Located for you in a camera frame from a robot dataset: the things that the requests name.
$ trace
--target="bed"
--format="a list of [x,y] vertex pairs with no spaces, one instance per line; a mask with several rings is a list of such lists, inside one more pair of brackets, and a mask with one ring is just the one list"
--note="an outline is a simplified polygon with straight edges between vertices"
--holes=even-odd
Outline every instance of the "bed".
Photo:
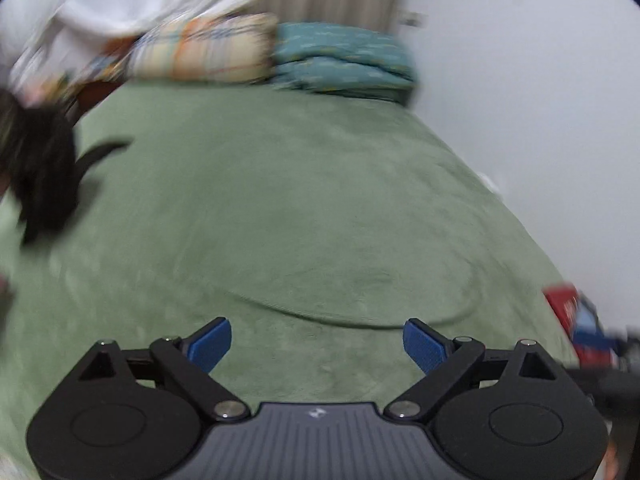
[[410,317],[494,348],[574,353],[523,226],[401,106],[270,86],[129,82],[78,125],[134,139],[86,178],[78,218],[20,252],[0,205],[0,450],[30,469],[34,410],[100,338],[123,348],[228,317],[213,371],[260,400],[384,405],[421,376]]

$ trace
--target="gray gripper base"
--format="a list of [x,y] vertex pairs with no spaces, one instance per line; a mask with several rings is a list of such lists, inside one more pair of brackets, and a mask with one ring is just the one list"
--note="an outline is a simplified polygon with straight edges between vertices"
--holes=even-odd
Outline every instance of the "gray gripper base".
[[171,480],[461,480],[418,426],[375,406],[273,404],[215,426]]

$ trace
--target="cat's body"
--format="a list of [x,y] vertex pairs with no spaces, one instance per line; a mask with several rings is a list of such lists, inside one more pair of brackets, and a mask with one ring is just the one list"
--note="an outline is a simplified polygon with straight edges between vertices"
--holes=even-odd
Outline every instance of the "cat's body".
[[73,126],[60,110],[22,108],[10,92],[0,90],[0,170],[9,174],[21,206],[23,245],[40,233],[62,231],[78,208],[80,181],[87,170],[129,144],[99,144],[76,160]]

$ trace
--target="white fabric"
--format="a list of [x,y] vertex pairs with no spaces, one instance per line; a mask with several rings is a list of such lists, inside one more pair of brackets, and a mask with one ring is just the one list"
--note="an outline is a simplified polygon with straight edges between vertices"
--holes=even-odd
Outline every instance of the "white fabric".
[[81,70],[109,38],[141,34],[174,18],[221,14],[253,0],[3,0],[0,66],[21,89]]

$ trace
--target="wall socket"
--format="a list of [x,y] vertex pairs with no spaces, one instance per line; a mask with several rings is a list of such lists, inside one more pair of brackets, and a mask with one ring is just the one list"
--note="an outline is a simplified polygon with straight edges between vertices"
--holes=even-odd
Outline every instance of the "wall socket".
[[398,15],[398,23],[407,27],[424,27],[427,22],[427,15],[420,12],[411,12],[410,10],[400,10]]

